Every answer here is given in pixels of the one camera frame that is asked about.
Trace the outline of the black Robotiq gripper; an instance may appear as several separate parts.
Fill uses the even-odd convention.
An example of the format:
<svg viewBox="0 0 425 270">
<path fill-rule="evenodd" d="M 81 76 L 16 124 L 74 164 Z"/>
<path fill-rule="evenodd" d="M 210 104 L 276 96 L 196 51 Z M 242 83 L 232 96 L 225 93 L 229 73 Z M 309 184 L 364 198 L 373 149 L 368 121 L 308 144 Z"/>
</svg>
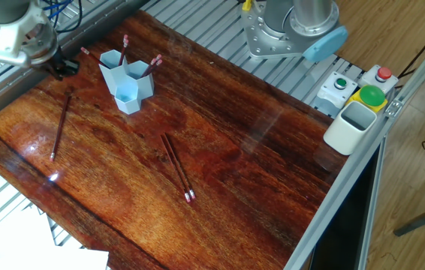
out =
<svg viewBox="0 0 425 270">
<path fill-rule="evenodd" d="M 75 60 L 67 59 L 61 47 L 59 47 L 49 60 L 38 65 L 38 69 L 48 72 L 56 80 L 62 81 L 67 76 L 77 75 L 80 69 L 80 63 Z"/>
</svg>

